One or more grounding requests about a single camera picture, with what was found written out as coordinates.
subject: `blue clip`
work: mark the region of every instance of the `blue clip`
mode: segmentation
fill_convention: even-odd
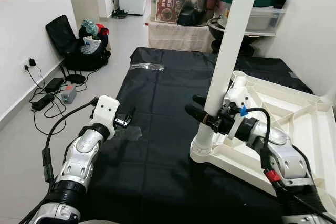
[[[242,109],[240,110],[240,116],[246,116],[248,114],[248,112],[247,112],[247,108],[246,108],[246,106],[244,105],[243,107],[242,107]]]

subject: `black bag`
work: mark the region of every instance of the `black bag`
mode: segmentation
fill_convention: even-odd
[[[55,18],[46,25],[46,30],[57,51],[65,58],[68,70],[94,71],[107,64],[111,53],[102,44],[91,54],[80,52],[82,39],[76,39],[66,15]]]

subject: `clear plastic bag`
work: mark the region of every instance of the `clear plastic bag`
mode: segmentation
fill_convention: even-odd
[[[149,70],[157,70],[157,71],[163,71],[164,66],[161,64],[154,64],[154,63],[139,63],[139,64],[131,64],[130,70],[135,68],[144,68]]]

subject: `tiled floor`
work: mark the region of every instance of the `tiled floor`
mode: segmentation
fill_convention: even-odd
[[[143,16],[128,16],[126,19],[110,19],[103,22],[110,30],[112,55],[109,63],[90,75],[87,89],[77,94],[67,111],[106,94],[116,97],[129,67],[132,52],[136,47],[148,46],[148,28],[145,21],[149,13],[149,0]],[[54,172],[61,168],[61,160],[67,144],[89,122],[92,108],[86,108],[67,119],[64,131],[51,140]],[[48,132],[58,119],[46,119],[41,112],[36,116],[37,125]],[[0,223],[18,223],[44,196],[47,184],[43,178],[41,150],[46,136],[34,128],[30,104],[25,107],[0,131]]]

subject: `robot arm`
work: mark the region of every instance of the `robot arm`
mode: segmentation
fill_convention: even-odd
[[[29,223],[78,223],[80,205],[88,190],[92,177],[93,164],[102,144],[114,136],[114,119],[119,102],[102,95],[93,100],[96,105],[89,126],[84,127],[72,142],[66,153],[63,167],[39,209]],[[44,149],[46,181],[52,175],[49,148]]]
[[[205,104],[204,98],[194,96],[193,100],[202,106]],[[246,146],[260,155],[261,167],[284,208],[285,215],[282,220],[285,224],[335,223],[325,215],[327,211],[317,193],[305,155],[291,144],[285,132],[276,128],[267,130],[268,125],[255,118],[237,117],[236,115],[241,114],[242,110],[249,111],[245,107],[239,108],[232,102],[230,93],[226,95],[225,104],[217,116],[210,116],[192,105],[186,106],[188,114],[211,127],[215,133],[230,136],[233,132],[233,136],[244,141]]]

